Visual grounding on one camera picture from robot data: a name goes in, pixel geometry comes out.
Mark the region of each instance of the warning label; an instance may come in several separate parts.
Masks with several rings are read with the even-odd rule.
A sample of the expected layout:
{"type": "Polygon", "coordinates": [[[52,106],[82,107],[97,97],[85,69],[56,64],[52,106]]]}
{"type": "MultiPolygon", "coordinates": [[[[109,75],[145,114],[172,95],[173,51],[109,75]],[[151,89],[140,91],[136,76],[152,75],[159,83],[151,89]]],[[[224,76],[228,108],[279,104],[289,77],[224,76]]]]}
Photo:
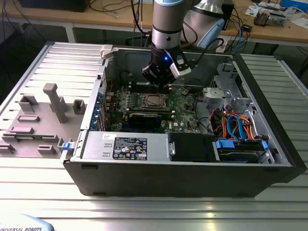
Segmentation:
{"type": "Polygon", "coordinates": [[[147,160],[147,139],[116,137],[113,159],[115,160],[147,160]]]}

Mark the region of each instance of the motherboard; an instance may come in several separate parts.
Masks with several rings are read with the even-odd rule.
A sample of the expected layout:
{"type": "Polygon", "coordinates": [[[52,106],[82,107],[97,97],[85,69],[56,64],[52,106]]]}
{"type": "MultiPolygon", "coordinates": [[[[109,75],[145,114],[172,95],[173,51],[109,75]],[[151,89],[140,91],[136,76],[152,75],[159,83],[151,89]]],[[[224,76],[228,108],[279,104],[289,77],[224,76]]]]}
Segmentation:
{"type": "Polygon", "coordinates": [[[195,97],[185,87],[172,87],[168,94],[122,87],[106,94],[102,119],[107,131],[200,133],[193,109],[195,97]]]}

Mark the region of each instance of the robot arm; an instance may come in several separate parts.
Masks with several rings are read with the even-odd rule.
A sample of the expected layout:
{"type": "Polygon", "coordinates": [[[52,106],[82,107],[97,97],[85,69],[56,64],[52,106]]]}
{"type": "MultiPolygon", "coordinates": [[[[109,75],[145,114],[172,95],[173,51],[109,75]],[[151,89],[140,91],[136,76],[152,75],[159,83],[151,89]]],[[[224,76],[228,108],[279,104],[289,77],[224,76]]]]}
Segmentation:
{"type": "Polygon", "coordinates": [[[165,85],[191,72],[194,62],[188,61],[180,49],[184,18],[198,34],[204,35],[198,36],[197,43],[205,47],[223,26],[214,26],[215,33],[208,35],[222,17],[222,2],[201,0],[192,8],[194,0],[154,0],[151,60],[142,70],[150,83],[165,85]]]}

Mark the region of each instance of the table leg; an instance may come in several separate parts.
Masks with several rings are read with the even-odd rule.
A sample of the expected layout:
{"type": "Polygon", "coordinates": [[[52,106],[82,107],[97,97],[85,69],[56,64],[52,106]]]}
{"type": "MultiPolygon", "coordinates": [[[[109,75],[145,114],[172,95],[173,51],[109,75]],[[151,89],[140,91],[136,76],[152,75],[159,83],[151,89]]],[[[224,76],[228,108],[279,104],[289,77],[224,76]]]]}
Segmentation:
{"type": "Polygon", "coordinates": [[[65,26],[68,42],[75,43],[77,41],[72,26],[65,26]]]}

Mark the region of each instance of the white label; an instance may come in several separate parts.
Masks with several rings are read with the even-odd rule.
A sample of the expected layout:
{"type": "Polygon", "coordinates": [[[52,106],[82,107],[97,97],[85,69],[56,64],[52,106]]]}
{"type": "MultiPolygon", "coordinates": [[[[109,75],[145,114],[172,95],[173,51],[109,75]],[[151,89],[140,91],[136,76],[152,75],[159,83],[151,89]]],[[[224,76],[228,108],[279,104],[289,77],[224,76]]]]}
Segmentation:
{"type": "Polygon", "coordinates": [[[116,138],[116,134],[105,133],[103,134],[103,140],[114,140],[116,138]]]}
{"type": "Polygon", "coordinates": [[[34,140],[33,137],[18,137],[19,140],[34,140]]]}

